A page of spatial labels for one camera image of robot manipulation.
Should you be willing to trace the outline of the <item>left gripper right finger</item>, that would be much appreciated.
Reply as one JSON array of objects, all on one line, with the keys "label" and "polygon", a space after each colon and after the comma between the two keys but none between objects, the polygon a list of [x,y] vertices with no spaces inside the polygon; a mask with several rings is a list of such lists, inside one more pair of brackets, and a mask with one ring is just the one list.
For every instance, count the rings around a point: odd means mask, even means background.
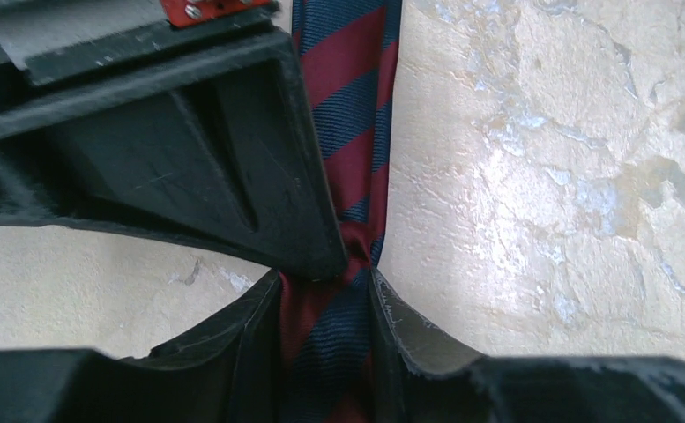
[{"label": "left gripper right finger", "polygon": [[685,422],[685,362],[657,356],[494,357],[461,343],[374,271],[379,422]]}]

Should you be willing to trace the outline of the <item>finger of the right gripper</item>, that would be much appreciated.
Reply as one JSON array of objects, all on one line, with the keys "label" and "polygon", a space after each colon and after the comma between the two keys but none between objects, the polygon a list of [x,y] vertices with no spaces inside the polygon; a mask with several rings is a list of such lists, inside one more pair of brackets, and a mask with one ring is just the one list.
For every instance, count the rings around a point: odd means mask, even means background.
[{"label": "finger of the right gripper", "polygon": [[290,36],[274,29],[0,113],[0,226],[207,249],[312,280],[346,268]]}]

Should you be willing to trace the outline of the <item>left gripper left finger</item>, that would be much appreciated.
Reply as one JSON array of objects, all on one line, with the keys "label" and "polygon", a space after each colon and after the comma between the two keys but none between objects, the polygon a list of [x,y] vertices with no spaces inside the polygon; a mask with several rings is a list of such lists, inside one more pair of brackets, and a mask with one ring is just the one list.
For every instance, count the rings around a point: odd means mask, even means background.
[{"label": "left gripper left finger", "polygon": [[0,351],[0,422],[274,422],[280,275],[144,358]]}]

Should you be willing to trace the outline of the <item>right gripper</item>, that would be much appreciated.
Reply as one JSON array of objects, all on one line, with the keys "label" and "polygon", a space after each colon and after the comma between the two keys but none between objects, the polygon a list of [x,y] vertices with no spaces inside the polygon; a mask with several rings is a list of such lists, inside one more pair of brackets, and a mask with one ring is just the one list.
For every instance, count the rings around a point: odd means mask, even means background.
[{"label": "right gripper", "polygon": [[0,108],[121,103],[274,56],[278,1],[0,1]]}]

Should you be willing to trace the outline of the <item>red navy striped tie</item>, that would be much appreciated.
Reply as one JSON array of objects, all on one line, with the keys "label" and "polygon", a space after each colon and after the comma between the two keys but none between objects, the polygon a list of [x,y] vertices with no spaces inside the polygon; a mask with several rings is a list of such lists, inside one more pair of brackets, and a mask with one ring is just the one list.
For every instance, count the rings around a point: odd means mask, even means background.
[{"label": "red navy striped tie", "polygon": [[399,1],[296,1],[292,35],[348,262],[336,277],[284,275],[281,422],[374,418],[368,285],[386,228]]}]

